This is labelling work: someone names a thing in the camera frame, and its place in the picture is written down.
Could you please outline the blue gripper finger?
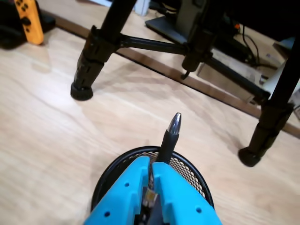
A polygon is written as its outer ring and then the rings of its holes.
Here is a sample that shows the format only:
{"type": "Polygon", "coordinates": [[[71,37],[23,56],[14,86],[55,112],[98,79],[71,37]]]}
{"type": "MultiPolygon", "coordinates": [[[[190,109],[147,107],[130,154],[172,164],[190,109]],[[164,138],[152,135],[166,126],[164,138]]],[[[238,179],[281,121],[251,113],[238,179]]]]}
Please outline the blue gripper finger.
{"type": "Polygon", "coordinates": [[[149,157],[135,159],[97,204],[85,225],[132,225],[149,181],[149,157]]]}
{"type": "Polygon", "coordinates": [[[215,210],[171,166],[152,164],[154,190],[160,195],[163,220],[171,225],[220,225],[215,210]]]}

